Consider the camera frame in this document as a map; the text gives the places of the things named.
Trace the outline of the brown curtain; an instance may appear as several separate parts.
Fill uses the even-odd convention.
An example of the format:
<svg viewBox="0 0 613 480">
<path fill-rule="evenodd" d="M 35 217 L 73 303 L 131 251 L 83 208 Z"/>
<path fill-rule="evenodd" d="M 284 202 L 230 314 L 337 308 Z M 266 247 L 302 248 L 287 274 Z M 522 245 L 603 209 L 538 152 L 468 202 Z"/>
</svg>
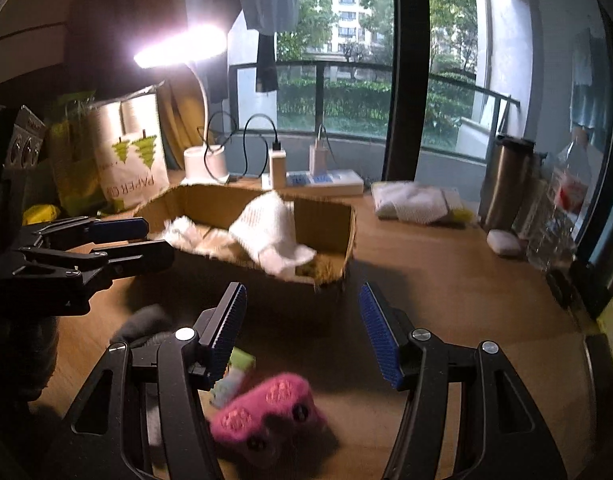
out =
<svg viewBox="0 0 613 480">
<path fill-rule="evenodd" d="M 186 0 L 72 0 L 64 40 L 71 91 L 95 91 L 99 101 L 163 84 L 158 70 L 142 70 L 137 50 L 187 28 Z"/>
</svg>

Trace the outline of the white knitted cloth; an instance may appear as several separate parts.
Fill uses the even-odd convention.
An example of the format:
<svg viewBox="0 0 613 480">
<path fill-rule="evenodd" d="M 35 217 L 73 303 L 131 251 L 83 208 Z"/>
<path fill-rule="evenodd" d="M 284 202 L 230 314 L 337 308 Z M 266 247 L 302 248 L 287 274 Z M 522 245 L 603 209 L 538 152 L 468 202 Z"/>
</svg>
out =
<svg viewBox="0 0 613 480">
<path fill-rule="evenodd" d="M 312 262 L 316 256 L 314 249 L 297 241 L 294 203 L 276 191 L 251 200 L 228 232 L 270 275 L 290 278 L 298 266 Z"/>
</svg>

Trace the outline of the hanging dark garment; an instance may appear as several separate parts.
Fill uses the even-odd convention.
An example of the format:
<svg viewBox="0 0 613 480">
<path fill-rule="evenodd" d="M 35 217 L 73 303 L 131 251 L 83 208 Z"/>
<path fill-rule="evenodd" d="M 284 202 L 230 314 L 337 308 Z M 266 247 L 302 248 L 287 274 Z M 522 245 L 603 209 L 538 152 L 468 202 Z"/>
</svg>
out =
<svg viewBox="0 0 613 480">
<path fill-rule="evenodd" d="M 273 36 L 259 34 L 258 56 L 256 57 L 256 93 L 278 90 L 278 76 Z"/>
</svg>

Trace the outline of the white charger adapter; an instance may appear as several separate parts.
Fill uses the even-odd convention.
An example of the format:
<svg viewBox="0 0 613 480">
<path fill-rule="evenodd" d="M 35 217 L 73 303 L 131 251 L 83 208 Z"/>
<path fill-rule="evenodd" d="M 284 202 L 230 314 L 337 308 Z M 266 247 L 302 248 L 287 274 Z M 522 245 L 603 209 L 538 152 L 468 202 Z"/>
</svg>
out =
<svg viewBox="0 0 613 480">
<path fill-rule="evenodd" d="M 315 140 L 309 147 L 308 171 L 313 178 L 323 176 L 328 171 L 328 159 L 333 159 L 328 132 L 324 124 L 320 124 L 315 134 Z"/>
</svg>

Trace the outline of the white desk lamp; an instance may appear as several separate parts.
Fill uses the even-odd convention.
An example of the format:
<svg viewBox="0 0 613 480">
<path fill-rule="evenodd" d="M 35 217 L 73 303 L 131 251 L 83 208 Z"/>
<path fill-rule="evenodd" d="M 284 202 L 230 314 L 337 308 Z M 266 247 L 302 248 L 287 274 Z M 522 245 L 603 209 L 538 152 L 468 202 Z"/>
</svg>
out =
<svg viewBox="0 0 613 480">
<path fill-rule="evenodd" d="M 210 145 L 209 104 L 197 66 L 226 52 L 226 32 L 214 23 L 199 23 L 150 42 L 137 50 L 133 61 L 142 70 L 158 70 L 158 110 L 165 145 L 182 169 L 189 148 Z"/>
</svg>

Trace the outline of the folded white towel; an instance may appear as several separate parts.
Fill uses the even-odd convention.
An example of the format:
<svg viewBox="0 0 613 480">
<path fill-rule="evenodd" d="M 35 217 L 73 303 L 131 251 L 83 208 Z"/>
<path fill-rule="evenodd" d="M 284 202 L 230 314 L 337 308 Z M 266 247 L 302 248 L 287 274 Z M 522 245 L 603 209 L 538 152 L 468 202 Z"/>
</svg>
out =
<svg viewBox="0 0 613 480">
<path fill-rule="evenodd" d="M 475 218 L 455 188 L 437 188 L 417 181 L 373 182 L 371 196 L 380 220 L 428 226 L 467 224 Z"/>
</svg>

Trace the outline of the brown cardboard box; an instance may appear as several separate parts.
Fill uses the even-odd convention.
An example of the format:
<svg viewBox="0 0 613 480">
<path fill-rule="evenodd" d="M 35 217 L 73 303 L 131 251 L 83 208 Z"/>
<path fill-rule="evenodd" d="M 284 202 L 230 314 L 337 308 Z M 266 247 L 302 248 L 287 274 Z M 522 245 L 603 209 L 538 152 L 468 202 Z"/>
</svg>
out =
<svg viewBox="0 0 613 480">
<path fill-rule="evenodd" d="M 323 323 L 341 304 L 356 214 L 345 203 L 208 184 L 170 188 L 134 211 L 172 266 L 137 292 L 171 312 L 213 306 L 231 282 L 247 289 L 252 318 Z"/>
</svg>

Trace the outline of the green yellow plastic bag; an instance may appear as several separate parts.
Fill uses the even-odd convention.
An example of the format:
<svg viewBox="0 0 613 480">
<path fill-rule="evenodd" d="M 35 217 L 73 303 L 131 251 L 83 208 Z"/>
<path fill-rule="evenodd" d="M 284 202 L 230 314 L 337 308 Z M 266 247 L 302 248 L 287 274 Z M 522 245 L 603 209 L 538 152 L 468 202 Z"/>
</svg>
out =
<svg viewBox="0 0 613 480">
<path fill-rule="evenodd" d="M 86 114 L 95 91 L 63 94 L 46 112 L 48 158 L 61 208 L 71 217 L 105 206 Z"/>
</svg>

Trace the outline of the steel thermos cup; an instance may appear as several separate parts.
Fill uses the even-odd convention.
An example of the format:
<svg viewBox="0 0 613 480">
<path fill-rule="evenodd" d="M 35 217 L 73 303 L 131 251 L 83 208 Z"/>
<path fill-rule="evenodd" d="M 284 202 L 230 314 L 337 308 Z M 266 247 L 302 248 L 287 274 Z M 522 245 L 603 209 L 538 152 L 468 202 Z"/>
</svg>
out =
<svg viewBox="0 0 613 480">
<path fill-rule="evenodd" d="M 532 166 L 535 142 L 499 134 L 487 152 L 480 193 L 483 230 L 508 231 L 519 212 Z"/>
</svg>

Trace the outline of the pink plush toy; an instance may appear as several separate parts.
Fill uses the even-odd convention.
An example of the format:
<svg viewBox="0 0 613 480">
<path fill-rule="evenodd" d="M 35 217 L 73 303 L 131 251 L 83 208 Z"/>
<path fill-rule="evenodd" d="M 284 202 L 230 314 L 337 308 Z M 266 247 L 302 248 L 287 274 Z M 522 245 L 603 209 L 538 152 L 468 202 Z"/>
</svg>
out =
<svg viewBox="0 0 613 480">
<path fill-rule="evenodd" d="M 309 382 L 282 373 L 236 396 L 214 414 L 210 431 L 222 448 L 252 465 L 267 467 L 276 462 L 286 441 L 326 425 Z"/>
</svg>

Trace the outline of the black balcony railing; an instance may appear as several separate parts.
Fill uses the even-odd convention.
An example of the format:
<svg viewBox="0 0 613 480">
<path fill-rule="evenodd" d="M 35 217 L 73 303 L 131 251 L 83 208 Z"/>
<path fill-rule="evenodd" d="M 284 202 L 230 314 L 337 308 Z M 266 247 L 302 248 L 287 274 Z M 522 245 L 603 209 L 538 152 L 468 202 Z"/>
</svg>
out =
<svg viewBox="0 0 613 480">
<path fill-rule="evenodd" d="M 382 142 L 391 106 L 389 65 L 323 60 L 277 64 L 278 88 L 256 90 L 253 63 L 229 67 L 229 107 L 244 124 L 255 114 L 270 116 L 282 133 L 312 136 L 325 128 L 334 138 Z M 421 148 L 482 162 L 489 142 L 507 131 L 520 102 L 478 86 L 465 76 L 432 74 Z"/>
</svg>

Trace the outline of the clear plastic water bottle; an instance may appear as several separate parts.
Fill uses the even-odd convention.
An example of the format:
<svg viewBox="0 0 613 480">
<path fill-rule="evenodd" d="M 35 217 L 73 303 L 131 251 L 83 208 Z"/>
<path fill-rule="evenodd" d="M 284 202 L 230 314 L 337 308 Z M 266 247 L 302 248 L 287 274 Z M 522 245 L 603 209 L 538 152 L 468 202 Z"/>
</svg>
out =
<svg viewBox="0 0 613 480">
<path fill-rule="evenodd" d="M 591 185 L 588 131 L 574 125 L 571 141 L 558 155 L 546 191 L 539 201 L 527 260 L 540 271 L 548 271 L 574 248 L 573 233 Z"/>
</svg>

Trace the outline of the white earbud case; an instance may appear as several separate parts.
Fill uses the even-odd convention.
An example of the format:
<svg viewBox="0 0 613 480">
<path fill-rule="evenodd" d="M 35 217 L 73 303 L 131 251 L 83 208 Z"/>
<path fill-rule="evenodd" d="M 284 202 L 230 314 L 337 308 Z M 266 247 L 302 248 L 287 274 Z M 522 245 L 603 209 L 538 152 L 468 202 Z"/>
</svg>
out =
<svg viewBox="0 0 613 480">
<path fill-rule="evenodd" d="M 495 255 L 505 258 L 520 257 L 523 248 L 518 237 L 512 232 L 491 230 L 487 233 L 486 243 Z"/>
</svg>

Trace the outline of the yellow object at left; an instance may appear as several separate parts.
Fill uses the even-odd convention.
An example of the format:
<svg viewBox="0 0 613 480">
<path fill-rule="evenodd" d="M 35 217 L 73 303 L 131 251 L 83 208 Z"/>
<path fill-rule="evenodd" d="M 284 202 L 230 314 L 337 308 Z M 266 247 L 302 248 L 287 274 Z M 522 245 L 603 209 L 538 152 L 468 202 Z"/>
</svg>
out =
<svg viewBox="0 0 613 480">
<path fill-rule="evenodd" d="M 37 204 L 29 207 L 22 214 L 22 224 L 32 226 L 44 222 L 53 222 L 60 217 L 61 210 L 52 204 Z"/>
</svg>

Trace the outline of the white power strip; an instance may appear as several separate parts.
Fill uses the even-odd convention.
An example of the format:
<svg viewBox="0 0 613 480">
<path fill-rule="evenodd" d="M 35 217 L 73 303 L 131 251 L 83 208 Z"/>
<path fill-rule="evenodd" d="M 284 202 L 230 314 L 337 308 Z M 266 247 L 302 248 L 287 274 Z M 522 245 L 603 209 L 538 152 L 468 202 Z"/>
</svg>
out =
<svg viewBox="0 0 613 480">
<path fill-rule="evenodd" d="M 293 196 L 347 197 L 364 193 L 364 180 L 353 170 L 330 170 L 313 177 L 308 171 L 289 171 L 279 190 Z"/>
</svg>

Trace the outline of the black window frame post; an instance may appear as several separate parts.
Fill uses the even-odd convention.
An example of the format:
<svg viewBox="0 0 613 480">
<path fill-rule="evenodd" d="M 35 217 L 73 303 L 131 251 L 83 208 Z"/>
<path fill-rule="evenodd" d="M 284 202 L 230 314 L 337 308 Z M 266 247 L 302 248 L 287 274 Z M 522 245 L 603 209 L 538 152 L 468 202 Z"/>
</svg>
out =
<svg viewBox="0 0 613 480">
<path fill-rule="evenodd" d="M 394 0 L 393 70 L 382 179 L 413 180 L 421 150 L 430 61 L 429 0 Z"/>
</svg>

